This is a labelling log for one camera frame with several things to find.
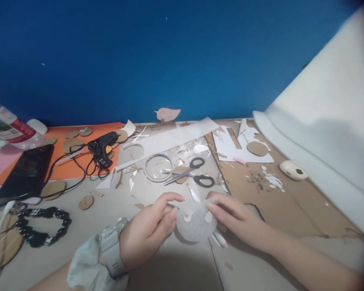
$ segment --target scissor blade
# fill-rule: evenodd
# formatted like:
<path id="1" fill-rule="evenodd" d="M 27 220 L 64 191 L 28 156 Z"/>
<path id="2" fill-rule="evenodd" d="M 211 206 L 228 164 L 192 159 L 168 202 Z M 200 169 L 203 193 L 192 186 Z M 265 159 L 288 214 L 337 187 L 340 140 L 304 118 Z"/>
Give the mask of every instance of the scissor blade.
<path id="1" fill-rule="evenodd" d="M 183 177 L 189 176 L 189 172 L 183 172 L 182 174 L 176 176 L 174 179 L 171 179 L 170 181 L 165 183 L 165 186 L 171 183 L 174 183 L 175 181 L 182 179 Z"/>

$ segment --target clear plastic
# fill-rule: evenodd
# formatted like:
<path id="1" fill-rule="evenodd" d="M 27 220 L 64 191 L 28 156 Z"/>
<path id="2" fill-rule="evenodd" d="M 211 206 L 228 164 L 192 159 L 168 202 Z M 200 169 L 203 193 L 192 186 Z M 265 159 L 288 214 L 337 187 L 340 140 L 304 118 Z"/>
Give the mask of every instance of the clear plastic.
<path id="1" fill-rule="evenodd" d="M 21 148 L 23 150 L 30 150 L 33 148 L 36 148 L 40 146 L 44 142 L 44 136 L 38 132 L 36 132 L 33 136 L 31 136 L 29 139 L 19 142 L 19 143 L 12 143 L 17 148 Z"/>

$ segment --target fingernail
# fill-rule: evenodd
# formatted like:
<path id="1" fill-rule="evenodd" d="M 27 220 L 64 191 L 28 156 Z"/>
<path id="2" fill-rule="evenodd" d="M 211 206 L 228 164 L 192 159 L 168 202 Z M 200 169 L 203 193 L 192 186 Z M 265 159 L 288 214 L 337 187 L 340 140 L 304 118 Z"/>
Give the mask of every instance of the fingernail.
<path id="1" fill-rule="evenodd" d="M 206 202 L 207 202 L 207 203 L 210 203 L 210 204 L 217 205 L 217 203 L 218 203 L 218 198 L 217 198 L 217 197 L 210 198 L 210 199 L 206 200 Z"/>

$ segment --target smartphone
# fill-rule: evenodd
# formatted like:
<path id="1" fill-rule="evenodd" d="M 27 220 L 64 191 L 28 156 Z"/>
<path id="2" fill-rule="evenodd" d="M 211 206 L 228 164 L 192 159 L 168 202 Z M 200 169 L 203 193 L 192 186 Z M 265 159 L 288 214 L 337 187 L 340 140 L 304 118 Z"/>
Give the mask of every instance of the smartphone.
<path id="1" fill-rule="evenodd" d="M 53 151 L 53 145 L 45 145 L 21 154 L 0 188 L 0 207 L 12 200 L 20 201 L 40 195 Z"/>

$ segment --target pink paper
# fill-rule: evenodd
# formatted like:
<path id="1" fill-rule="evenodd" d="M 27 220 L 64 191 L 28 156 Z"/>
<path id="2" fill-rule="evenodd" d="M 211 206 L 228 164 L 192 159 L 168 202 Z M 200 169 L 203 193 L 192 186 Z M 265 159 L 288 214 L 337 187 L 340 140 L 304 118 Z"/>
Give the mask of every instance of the pink paper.
<path id="1" fill-rule="evenodd" d="M 11 145 L 7 144 L 0 150 L 0 174 L 8 168 L 14 161 L 16 161 L 23 150 Z"/>

